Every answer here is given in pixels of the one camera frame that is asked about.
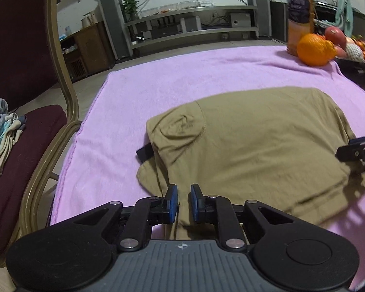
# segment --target tiled floor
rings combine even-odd
[[[77,98],[79,100],[80,107],[80,120],[83,120],[93,99],[95,98],[97,92],[100,87],[103,85],[107,75],[111,71],[116,71],[120,69],[124,69],[130,66],[134,66],[137,64],[158,60],[162,58],[172,57],[181,54],[189,54],[193,52],[217,49],[217,48],[229,48],[229,47],[237,47],[237,46],[272,46],[272,45],[281,45],[279,42],[275,41],[238,41],[238,42],[222,42],[215,44],[204,44],[198,46],[190,46],[185,48],[179,48],[175,50],[169,50],[166,52],[160,52],[157,54],[136,58],[130,61],[126,61],[124,63],[120,63],[115,65],[112,70],[108,70],[105,72],[101,72],[99,74],[93,75],[89,78],[83,79],[74,83],[74,89],[77,94]],[[16,113],[18,115],[23,115],[31,110],[34,110],[38,107],[50,105],[50,104],[59,104],[66,111],[66,103],[64,97],[62,95],[61,89],[57,86],[52,87],[47,90],[45,93],[41,94],[35,100],[29,102],[28,104],[20,107]],[[69,146],[66,147],[64,153],[58,160],[57,165],[55,166],[55,172],[60,173],[62,168],[62,163],[65,158],[66,152]],[[56,182],[50,180],[47,184],[47,188],[45,189],[44,195],[42,197],[41,203],[38,209],[38,224],[40,227],[43,227],[46,223],[47,214],[49,212],[49,208],[54,196],[54,186]],[[0,292],[14,291],[15,287],[8,275],[8,272],[5,268],[0,269]]]

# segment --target shelf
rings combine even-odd
[[[225,6],[203,6],[200,8],[189,8],[189,9],[180,9],[177,11],[170,11],[161,14],[155,14],[151,16],[142,17],[138,20],[130,21],[125,23],[126,27],[132,26],[134,24],[142,23],[145,21],[151,21],[156,18],[171,16],[171,15],[178,15],[178,14],[185,14],[185,13],[193,13],[193,12],[201,12],[201,11],[221,11],[225,9],[257,9],[254,5],[225,5]]]
[[[214,33],[228,33],[228,32],[251,32],[251,31],[257,31],[257,27],[225,27],[225,28],[213,28],[213,29],[204,29],[201,31],[194,31],[194,32],[188,32],[188,33],[179,33],[175,35],[165,36],[156,38],[154,40],[148,40],[146,42],[141,42],[135,45],[131,45],[132,49],[148,46],[151,44],[159,43],[159,42],[165,42],[167,40],[174,40],[177,38],[183,38],[183,37],[189,37],[189,36],[197,36],[197,35],[204,35],[204,34],[214,34]]]
[[[94,23],[94,24],[91,24],[91,25],[89,25],[89,26],[87,26],[87,27],[85,27],[85,28],[82,28],[82,29],[80,29],[79,31],[77,31],[77,32],[74,32],[74,33],[70,34],[69,36],[66,36],[64,39],[60,40],[59,42],[60,42],[60,43],[62,43],[62,42],[64,42],[64,41],[68,40],[69,38],[73,38],[73,37],[74,37],[77,33],[79,33],[79,32],[84,32],[85,30],[90,29],[90,28],[92,28],[93,26],[98,25],[98,23],[101,23],[101,22],[102,22],[102,21],[97,22],[97,23]]]

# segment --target khaki t-shirt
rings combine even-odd
[[[137,178],[154,195],[179,191],[171,238],[194,238],[190,186],[243,204],[255,199],[318,224],[365,190],[362,164],[335,152],[355,138],[341,109],[315,88],[282,87],[200,99],[150,119],[155,157]]]

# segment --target kettle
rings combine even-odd
[[[97,23],[96,15],[94,14],[94,11],[90,11],[86,14],[84,14],[84,18],[81,20],[82,28],[86,28],[92,24]]]

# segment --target chair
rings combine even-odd
[[[58,38],[56,0],[0,0],[0,98],[10,110],[59,83],[59,105],[27,113],[27,127],[0,176],[0,267],[10,245],[37,230],[37,208],[53,168],[80,127],[79,106]]]

